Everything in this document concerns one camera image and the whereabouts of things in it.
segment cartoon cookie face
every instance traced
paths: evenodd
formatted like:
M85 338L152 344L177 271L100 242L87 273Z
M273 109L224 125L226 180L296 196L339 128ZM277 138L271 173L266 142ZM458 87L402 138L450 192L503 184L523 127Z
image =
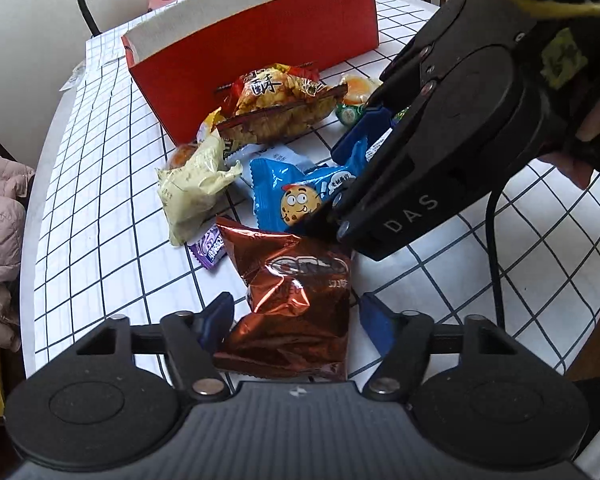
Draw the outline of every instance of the cartoon cookie face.
M287 225L295 224L307 213L318 209L322 203L315 190L308 186L289 184L282 191L285 193L280 203L280 214Z

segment purple candy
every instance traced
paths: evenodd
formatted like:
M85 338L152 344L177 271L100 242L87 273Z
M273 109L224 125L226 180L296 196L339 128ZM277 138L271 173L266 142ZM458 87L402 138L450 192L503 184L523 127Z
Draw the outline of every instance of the purple candy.
M215 267L226 254L224 241L216 224L213 224L200 240L190 245L189 249L205 269Z

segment pink jacket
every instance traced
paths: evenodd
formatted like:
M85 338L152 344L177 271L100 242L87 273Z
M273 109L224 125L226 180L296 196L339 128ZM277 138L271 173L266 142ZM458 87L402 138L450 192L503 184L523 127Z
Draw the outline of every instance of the pink jacket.
M34 170L0 156L0 346L17 349L20 340L8 324L17 324L10 309L11 295L2 282L10 282L20 272L25 209L16 199L27 195Z

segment wall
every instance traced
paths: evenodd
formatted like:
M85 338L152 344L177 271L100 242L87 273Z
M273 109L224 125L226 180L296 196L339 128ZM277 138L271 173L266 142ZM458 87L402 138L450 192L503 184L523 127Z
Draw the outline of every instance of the wall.
M147 0L87 0L101 30L139 16ZM0 0L0 142L35 167L90 33L76 0Z

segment table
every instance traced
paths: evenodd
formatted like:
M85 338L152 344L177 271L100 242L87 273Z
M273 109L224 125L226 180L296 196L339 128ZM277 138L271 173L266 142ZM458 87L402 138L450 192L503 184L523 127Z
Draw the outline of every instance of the table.
M347 72L377 77L436 10L419 0L376 2L379 47L325 70L325 83L336 84ZM111 314L125 314L133 324L158 322L177 310L199 312L224 290L237 300L236 319L248 312L246 288L228 258L209 271L185 248L168 243L155 168L174 145L120 57L116 38L129 26L91 41L85 79L62 98L45 143L24 240L20 304L27 375ZM289 146L329 163L330 147L343 133L331 114ZM486 199L475 203L382 262L358 254L354 290L373 291L398 312L420 310L436 322L458 323L467 314L494 319L485 206ZM255 226L251 200L233 187L216 213ZM565 371L600 316L600 175L581 192L551 166L533 161L505 188L496 238L507 329ZM351 314L347 368L362 386L379 355L357 307ZM436 356L428 374L456 361ZM162 359L137 356L137 364L164 376ZM226 378L234 388L244 377Z

